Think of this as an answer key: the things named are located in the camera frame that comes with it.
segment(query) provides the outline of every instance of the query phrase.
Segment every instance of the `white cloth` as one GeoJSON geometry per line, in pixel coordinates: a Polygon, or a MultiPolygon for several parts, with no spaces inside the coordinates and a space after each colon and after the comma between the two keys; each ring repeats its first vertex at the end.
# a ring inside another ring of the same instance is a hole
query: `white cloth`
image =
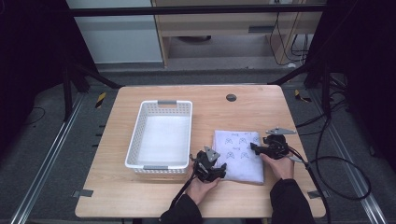
{"type": "Polygon", "coordinates": [[[215,167],[227,163],[224,179],[264,183],[262,159],[251,150],[250,143],[260,145],[259,133],[215,131],[212,149],[220,154],[215,167]]]}

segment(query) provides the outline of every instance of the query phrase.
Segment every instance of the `basket handle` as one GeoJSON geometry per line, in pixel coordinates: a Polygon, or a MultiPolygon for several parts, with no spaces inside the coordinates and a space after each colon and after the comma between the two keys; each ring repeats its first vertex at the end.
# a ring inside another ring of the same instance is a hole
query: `basket handle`
{"type": "Polygon", "coordinates": [[[144,165],[143,170],[168,170],[168,166],[144,165]]]}
{"type": "Polygon", "coordinates": [[[161,100],[158,101],[158,105],[177,105],[176,100],[161,100]]]}

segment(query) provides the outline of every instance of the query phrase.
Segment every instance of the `human hand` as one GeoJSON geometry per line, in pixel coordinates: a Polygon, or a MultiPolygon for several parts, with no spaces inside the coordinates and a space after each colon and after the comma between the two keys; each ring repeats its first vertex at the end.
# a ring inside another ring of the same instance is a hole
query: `human hand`
{"type": "Polygon", "coordinates": [[[213,182],[204,183],[198,178],[194,178],[189,187],[186,189],[186,194],[192,198],[196,205],[204,200],[206,194],[218,185],[220,178],[215,179],[213,182]]]}
{"type": "Polygon", "coordinates": [[[268,163],[273,169],[274,175],[277,179],[293,179],[294,178],[294,161],[288,157],[279,160],[274,160],[267,155],[261,153],[260,158],[268,163]]]}

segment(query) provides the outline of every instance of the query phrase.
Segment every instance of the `metal bracket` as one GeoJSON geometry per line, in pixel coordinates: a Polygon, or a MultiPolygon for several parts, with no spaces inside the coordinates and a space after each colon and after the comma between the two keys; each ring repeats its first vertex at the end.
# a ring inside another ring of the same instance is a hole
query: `metal bracket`
{"type": "Polygon", "coordinates": [[[206,152],[207,159],[210,162],[212,162],[212,161],[216,160],[218,157],[220,157],[220,154],[210,147],[205,147],[205,152],[206,152]]]}
{"type": "Polygon", "coordinates": [[[80,196],[83,197],[91,197],[93,195],[93,190],[91,189],[82,189],[82,190],[75,190],[72,194],[73,198],[79,198],[80,196]]]}
{"type": "Polygon", "coordinates": [[[268,131],[265,131],[266,133],[269,133],[269,134],[273,134],[273,135],[281,135],[281,134],[294,134],[294,133],[297,133],[296,131],[292,131],[292,130],[288,130],[288,129],[283,129],[283,128],[279,128],[279,127],[276,127],[276,128],[274,128],[274,129],[271,129],[271,130],[268,130],[268,131]]]}
{"type": "MultiPolygon", "coordinates": [[[[322,193],[323,193],[325,198],[329,198],[330,197],[330,194],[329,194],[329,192],[327,190],[323,190],[322,193]]],[[[310,199],[320,198],[319,191],[317,191],[317,190],[308,191],[308,196],[309,196],[310,199]]]]}

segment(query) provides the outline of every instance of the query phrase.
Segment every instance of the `wooden table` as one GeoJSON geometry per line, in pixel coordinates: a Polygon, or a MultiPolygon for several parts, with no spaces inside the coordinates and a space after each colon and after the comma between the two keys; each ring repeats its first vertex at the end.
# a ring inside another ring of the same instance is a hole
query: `wooden table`
{"type": "MultiPolygon", "coordinates": [[[[295,130],[288,105],[278,86],[148,86],[121,88],[97,149],[84,189],[91,197],[80,197],[78,217],[159,217],[184,184],[186,176],[165,176],[148,180],[135,175],[124,161],[134,123],[144,100],[189,100],[193,103],[191,154],[211,146],[215,130],[259,132],[275,127],[295,130]],[[234,102],[227,94],[236,95],[234,102]]],[[[290,146],[304,157],[298,134],[285,135],[290,146]]],[[[325,215],[322,200],[309,199],[316,190],[308,172],[295,165],[295,179],[306,196],[314,217],[325,215]]],[[[269,192],[276,180],[265,165],[265,184],[256,186],[221,181],[200,204],[203,217],[270,217],[269,192]]]]}

